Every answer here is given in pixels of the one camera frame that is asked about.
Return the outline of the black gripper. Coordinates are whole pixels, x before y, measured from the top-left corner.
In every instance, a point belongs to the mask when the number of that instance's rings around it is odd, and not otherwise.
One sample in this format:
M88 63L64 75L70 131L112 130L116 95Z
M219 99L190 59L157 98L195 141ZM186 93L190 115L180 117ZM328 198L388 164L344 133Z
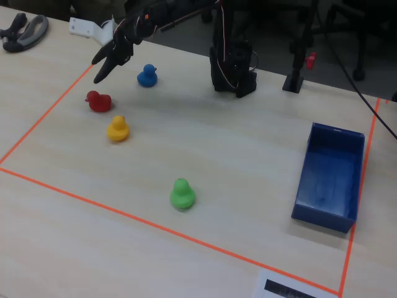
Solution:
M133 46L154 34L159 22L156 9L144 9L140 15L124 18L114 32L113 40L104 45L94 56L91 64L104 61L93 82L103 81L118 65L125 64L133 55Z

